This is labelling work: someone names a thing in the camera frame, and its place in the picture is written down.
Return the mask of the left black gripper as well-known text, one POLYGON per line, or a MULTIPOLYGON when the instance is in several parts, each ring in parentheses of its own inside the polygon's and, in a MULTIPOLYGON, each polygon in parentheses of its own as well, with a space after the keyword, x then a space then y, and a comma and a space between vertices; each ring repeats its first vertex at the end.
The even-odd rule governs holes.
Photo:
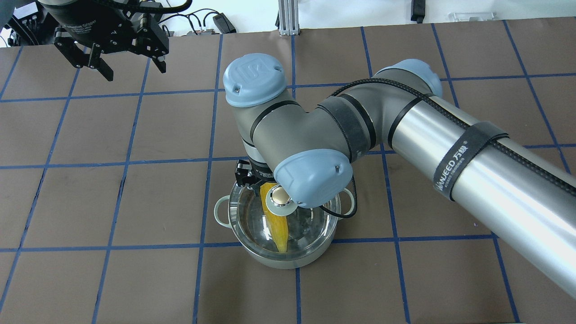
POLYGON ((120 0, 120 8, 107 0, 45 0, 43 8, 55 18, 54 45, 75 68, 89 67, 112 82, 113 70, 101 55, 130 52, 152 59, 167 72, 169 39, 160 27, 157 2, 120 0))

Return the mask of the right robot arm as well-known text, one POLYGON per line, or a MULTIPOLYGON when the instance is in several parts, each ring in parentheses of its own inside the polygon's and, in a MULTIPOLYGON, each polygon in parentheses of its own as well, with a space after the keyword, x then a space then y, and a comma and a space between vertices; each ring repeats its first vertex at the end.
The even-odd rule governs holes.
POLYGON ((418 59, 350 82, 306 112, 268 54, 235 59, 223 76, 256 177, 299 207, 319 207, 351 182, 352 164, 386 143, 574 297, 575 178, 442 98, 418 59))

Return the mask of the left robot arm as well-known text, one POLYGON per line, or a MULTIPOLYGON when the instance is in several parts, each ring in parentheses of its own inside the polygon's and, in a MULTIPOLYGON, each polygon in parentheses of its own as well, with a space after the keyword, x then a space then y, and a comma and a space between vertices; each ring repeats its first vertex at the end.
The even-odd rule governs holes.
POLYGON ((162 73, 169 35, 160 27, 162 4, 140 0, 42 0, 56 20, 54 45, 75 68, 97 70, 112 81, 103 54, 130 52, 152 60, 162 73))

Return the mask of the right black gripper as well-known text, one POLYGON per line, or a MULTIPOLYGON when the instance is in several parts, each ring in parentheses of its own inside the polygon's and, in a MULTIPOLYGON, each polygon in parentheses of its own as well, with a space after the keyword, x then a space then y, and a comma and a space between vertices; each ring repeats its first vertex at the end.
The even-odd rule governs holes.
POLYGON ((236 186, 250 187, 261 183, 275 183, 274 174, 268 164, 258 162, 249 158, 248 160, 239 159, 236 162, 234 171, 236 186))

